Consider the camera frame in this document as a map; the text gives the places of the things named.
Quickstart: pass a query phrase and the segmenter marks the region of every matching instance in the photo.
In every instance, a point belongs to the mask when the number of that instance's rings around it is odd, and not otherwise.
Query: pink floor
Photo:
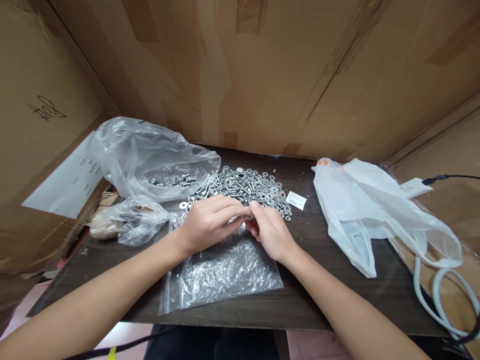
[[[28,293],[15,310],[13,319],[0,337],[0,341],[28,321],[28,318],[26,318],[27,313],[50,283],[51,281],[37,284]],[[119,322],[98,344],[96,349],[129,343],[149,335],[151,330],[151,324]],[[291,360],[351,360],[347,350],[333,332],[287,331],[287,337]],[[117,353],[116,359],[141,360],[144,358],[146,349],[147,343],[145,342],[129,350]],[[107,356],[98,357],[97,359],[107,360]]]

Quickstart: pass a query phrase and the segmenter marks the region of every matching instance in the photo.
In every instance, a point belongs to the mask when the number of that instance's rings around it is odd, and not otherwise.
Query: plastic bag
[[[180,281],[181,309],[284,287],[277,263],[245,224],[185,260]]]
[[[210,183],[221,160],[215,151],[188,143],[178,132],[130,117],[100,125],[89,153],[122,198],[146,195],[157,203],[184,199]],[[196,180],[188,187],[173,185],[181,175]]]
[[[398,236],[437,268],[462,264],[462,247],[452,230],[408,200],[400,185],[378,166],[358,159],[340,166],[322,158],[312,170],[328,234],[367,278],[377,276],[371,239]],[[428,244],[443,258],[428,259]]]
[[[96,239],[118,235],[127,246],[148,243],[170,215],[160,204],[145,195],[131,196],[99,212],[90,222],[90,234]]]
[[[171,212],[168,232],[171,233],[179,228],[186,216],[187,213],[185,211]],[[182,262],[175,266],[163,277],[158,315],[168,314],[180,309],[180,274],[182,273],[183,265],[184,263]]]

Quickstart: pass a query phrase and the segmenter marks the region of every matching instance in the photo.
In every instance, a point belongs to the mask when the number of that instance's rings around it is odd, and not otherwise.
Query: white cable
[[[435,305],[436,311],[439,314],[439,316],[437,316],[437,314],[435,314],[433,310],[430,308],[430,306],[427,304],[422,294],[422,288],[420,286],[421,267],[422,267],[422,261],[418,256],[416,256],[415,270],[413,271],[413,287],[415,289],[415,294],[416,294],[416,297],[418,298],[418,301],[420,301],[420,304],[425,308],[426,312],[429,313],[430,316],[434,318],[437,323],[439,323],[440,325],[442,325],[444,328],[448,330],[452,338],[454,338],[455,340],[458,340],[460,339],[460,337],[462,338],[466,337],[469,333],[453,327],[452,324],[450,324],[447,314],[445,314],[444,308],[442,307],[442,302],[440,300],[440,283],[442,282],[442,279],[446,274],[448,273],[454,274],[458,278],[458,280],[460,280],[461,284],[465,288],[468,294],[468,297],[470,298],[470,301],[473,305],[473,309],[475,310],[475,313],[478,316],[478,314],[480,313],[480,303],[479,303],[479,300],[477,299],[477,296],[475,295],[475,292],[467,283],[467,281],[463,278],[463,276],[461,276],[457,271],[449,267],[441,268],[435,274],[433,278],[432,287],[431,287],[431,297],[433,299],[433,304]]]

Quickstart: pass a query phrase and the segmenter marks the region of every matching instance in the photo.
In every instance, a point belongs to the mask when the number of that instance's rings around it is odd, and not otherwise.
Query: dark wooden table
[[[292,206],[287,223],[298,244],[340,281],[360,294],[408,335],[445,336],[418,302],[412,275],[386,240],[374,240],[377,278],[367,279],[343,254],[327,233],[327,224],[315,193],[313,161],[274,158],[214,148],[221,166],[243,167],[272,173],[287,191],[307,198],[304,211]],[[163,204],[179,211],[178,202]],[[164,226],[159,236],[168,232]],[[29,316],[45,309],[87,281],[140,252],[116,241],[89,237],[72,256],[50,287],[32,308]],[[123,318],[135,323],[196,326],[269,328],[290,330],[331,330],[330,324],[292,274],[278,265],[284,288],[237,297],[158,316],[161,282],[157,282]]]

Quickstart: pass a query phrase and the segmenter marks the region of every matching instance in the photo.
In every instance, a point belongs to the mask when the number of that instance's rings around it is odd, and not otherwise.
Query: black marker writing
[[[43,104],[41,108],[38,108],[36,105],[33,104],[26,104],[30,109],[33,110],[34,114],[40,115],[41,119],[50,121],[50,119],[59,117],[59,118],[66,118],[67,115],[64,113],[58,111],[55,108],[55,105],[53,102],[48,100],[45,96],[38,95],[37,98],[41,101]]]

